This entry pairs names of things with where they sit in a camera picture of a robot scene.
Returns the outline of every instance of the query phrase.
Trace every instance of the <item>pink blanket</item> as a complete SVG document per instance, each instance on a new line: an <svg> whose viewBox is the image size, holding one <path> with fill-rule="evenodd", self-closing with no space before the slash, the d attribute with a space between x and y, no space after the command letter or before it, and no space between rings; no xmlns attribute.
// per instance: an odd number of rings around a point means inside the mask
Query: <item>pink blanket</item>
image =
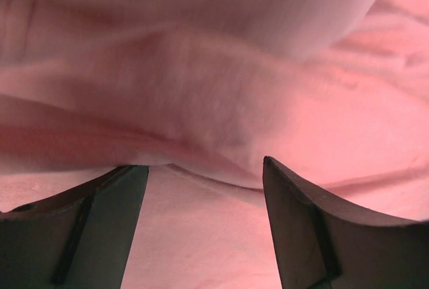
<svg viewBox="0 0 429 289"><path fill-rule="evenodd" d="M280 287L264 155L427 219L427 1L0 0L0 211L152 165L123 287L168 289Z"/></svg>

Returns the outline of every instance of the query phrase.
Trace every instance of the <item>pink fabric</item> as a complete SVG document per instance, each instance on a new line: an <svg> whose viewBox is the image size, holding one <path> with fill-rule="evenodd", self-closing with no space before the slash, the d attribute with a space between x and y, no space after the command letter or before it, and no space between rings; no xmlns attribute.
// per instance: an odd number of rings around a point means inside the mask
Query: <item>pink fabric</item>
<svg viewBox="0 0 429 289"><path fill-rule="evenodd" d="M124 288L279 288L264 155L427 219L427 0L374 1L1 0L0 210L154 165Z"/></svg>

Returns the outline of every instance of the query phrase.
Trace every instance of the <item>pink fleece blanket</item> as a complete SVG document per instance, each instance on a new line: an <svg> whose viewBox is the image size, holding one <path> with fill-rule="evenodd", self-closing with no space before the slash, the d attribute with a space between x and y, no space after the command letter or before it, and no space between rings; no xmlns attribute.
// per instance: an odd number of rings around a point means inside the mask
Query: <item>pink fleece blanket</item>
<svg viewBox="0 0 429 289"><path fill-rule="evenodd" d="M168 289L280 287L265 155L427 219L427 1L0 0L0 211L152 165L123 288Z"/></svg>

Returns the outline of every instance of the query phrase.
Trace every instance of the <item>soft pink textile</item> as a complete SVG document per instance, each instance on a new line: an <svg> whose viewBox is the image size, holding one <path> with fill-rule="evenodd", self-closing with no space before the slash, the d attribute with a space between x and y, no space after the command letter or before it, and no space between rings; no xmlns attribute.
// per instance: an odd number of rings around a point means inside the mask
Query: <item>soft pink textile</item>
<svg viewBox="0 0 429 289"><path fill-rule="evenodd" d="M264 155L427 219L427 1L1 0L0 210L154 165L124 288L279 288Z"/></svg>

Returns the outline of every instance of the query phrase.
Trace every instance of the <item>cloth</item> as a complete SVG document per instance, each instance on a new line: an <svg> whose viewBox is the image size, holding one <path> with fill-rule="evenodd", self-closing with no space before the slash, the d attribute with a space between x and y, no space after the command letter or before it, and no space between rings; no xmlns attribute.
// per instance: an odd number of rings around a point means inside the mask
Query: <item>cloth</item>
<svg viewBox="0 0 429 289"><path fill-rule="evenodd" d="M265 155L427 219L425 2L1 0L0 211L152 165L123 288L173 289L280 288Z"/></svg>

